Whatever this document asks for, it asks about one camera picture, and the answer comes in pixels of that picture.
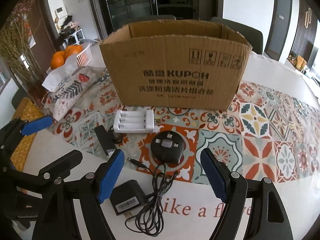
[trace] blue gripper pad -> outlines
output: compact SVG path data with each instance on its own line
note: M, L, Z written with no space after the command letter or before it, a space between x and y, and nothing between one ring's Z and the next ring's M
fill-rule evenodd
M27 122L23 129L21 130L22 135L31 135L33 133L39 132L43 129L46 129L52 125L52 118L48 115L33 120L31 122Z
M97 200L100 204L110 197L123 166L124 152L116 149L108 162L101 164L95 172L98 188Z
M230 179L228 175L208 148L202 150L200 162L214 194L217 198L221 199L223 203L226 203L228 200L228 191L230 186Z

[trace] metal screw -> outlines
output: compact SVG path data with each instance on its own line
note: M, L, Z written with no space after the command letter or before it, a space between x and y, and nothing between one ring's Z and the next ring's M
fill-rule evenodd
M234 172L231 173L231 177L237 179L237 178L240 177L240 175L239 175L239 173L237 173L237 172L234 171Z
M92 178L94 177L94 173L93 173L93 172L89 172L89 173L87 173L87 174L85 175L85 177L86 177L87 179L92 179Z
M264 180L265 183L268 183L268 184L270 184L272 182L271 179L269 179L267 177L265 177L263 180Z
M54 183L55 183L56 185L58 185L58 184L61 183L61 181L62 181L61 178L57 178L57 179L54 180Z
M50 179L50 173L46 172L45 174L43 174L43 177L45 179Z

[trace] tile pattern tablecloth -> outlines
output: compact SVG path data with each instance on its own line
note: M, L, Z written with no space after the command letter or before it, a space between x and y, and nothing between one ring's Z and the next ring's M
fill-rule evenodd
M206 147L231 171L248 179L267 176L286 182L319 171L320 112L268 87L241 82L227 111L123 106L105 71L84 96L91 98L86 110L73 107L49 129L82 152L107 159L94 128L103 124L109 129L118 109L153 109L162 122L160 131L175 131L185 140L179 165L168 165L169 173L179 170L177 180L208 184L200 165L200 153ZM154 169L159 163L150 150L154 135L124 134L118 146L127 157ZM128 161L125 166L147 172Z

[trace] door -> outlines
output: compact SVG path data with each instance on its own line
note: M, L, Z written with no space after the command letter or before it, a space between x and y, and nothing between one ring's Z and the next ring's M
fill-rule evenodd
M157 15L156 0L101 0L108 34L122 27L128 19Z
M51 58L56 51L44 24L39 0L36 0L33 4L31 12L28 16L28 23L30 24L31 33L34 38L31 51L41 69L46 72L50 67Z
M292 0L275 0L272 24L265 53L279 60L287 38L292 11Z

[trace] floral tissue box cover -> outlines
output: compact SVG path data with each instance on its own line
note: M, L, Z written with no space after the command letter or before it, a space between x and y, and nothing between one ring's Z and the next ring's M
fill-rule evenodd
M64 77L54 92L49 93L44 108L60 121L97 79L92 67L77 69L72 75Z

